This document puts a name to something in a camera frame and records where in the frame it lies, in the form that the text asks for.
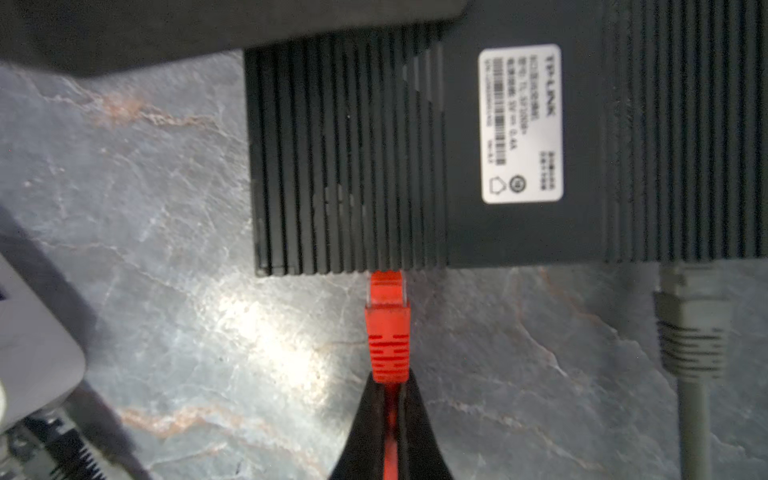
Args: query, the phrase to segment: white label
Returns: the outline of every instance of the white label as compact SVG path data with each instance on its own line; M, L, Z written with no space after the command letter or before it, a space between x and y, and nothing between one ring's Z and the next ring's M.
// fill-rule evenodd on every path
M561 53L557 45L486 48L478 57L482 199L563 196Z

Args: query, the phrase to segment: barcode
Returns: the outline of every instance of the barcode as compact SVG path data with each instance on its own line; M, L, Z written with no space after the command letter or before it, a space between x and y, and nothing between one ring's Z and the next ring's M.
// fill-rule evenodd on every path
M507 164L507 151L505 148L505 116L504 116L504 61L502 58L494 58L492 65L493 74L493 128L494 145L496 150L496 164Z

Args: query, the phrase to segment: gray marble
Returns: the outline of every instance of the gray marble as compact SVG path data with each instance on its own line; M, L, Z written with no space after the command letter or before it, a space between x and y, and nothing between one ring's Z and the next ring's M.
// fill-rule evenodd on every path
M0 248L84 347L68 408L132 478L325 478L369 371L363 275L254 276L244 107L235 53L88 80L0 66ZM768 478L768 263L722 268L715 471ZM677 478L656 275L409 274L457 479Z

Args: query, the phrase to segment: marble surface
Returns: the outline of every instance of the marble surface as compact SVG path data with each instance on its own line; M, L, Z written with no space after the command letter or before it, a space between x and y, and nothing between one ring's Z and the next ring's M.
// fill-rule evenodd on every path
M0 66L0 251L88 358L115 478L325 478L369 371L366 278L253 272L241 55L75 80ZM768 263L724 263L717 478L768 478ZM457 479L677 478L654 265L409 274Z

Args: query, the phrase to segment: black device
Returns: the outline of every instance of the black device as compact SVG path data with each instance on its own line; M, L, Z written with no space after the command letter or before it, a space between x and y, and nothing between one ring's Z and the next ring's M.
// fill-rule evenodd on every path
M247 50L258 273L765 256L766 10L475 0L452 22ZM551 180L549 149L541 178L482 177L478 59L539 45L560 53L561 197L486 203ZM513 111L507 165L530 162Z

